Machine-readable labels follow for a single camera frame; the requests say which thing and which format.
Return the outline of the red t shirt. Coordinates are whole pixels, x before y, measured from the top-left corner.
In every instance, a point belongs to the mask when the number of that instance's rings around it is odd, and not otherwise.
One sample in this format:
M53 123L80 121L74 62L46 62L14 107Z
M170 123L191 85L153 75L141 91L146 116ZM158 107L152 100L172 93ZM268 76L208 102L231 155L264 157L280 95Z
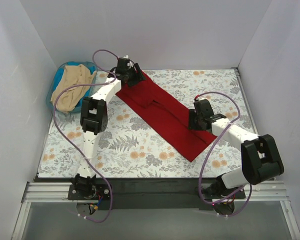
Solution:
M216 137L207 131L188 128L189 109L143 73L145 80L124 85L117 96L152 129L192 162Z

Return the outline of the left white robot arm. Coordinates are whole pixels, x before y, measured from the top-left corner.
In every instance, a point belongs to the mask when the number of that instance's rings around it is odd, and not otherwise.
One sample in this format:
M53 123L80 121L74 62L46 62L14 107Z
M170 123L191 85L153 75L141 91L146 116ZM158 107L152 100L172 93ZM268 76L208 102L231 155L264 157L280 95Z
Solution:
M97 173L95 155L103 132L108 125L107 104L122 89L132 87L145 80L141 69L126 55L117 60L117 66L111 69L102 86L95 94L82 100L80 125L83 130L83 160L74 178L74 193L79 193L85 200L91 200L97 195L94 184Z

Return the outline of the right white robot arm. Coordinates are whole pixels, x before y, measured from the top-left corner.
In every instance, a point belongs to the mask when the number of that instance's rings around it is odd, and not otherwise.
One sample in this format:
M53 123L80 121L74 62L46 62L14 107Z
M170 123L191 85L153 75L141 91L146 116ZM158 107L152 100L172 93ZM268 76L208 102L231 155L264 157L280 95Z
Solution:
M275 139L269 135L249 132L215 114L208 99L196 99L189 111L189 128L222 137L240 151L241 167L219 175L211 185L201 188L206 195L227 199L236 189L247 184L257 185L284 173L284 165Z

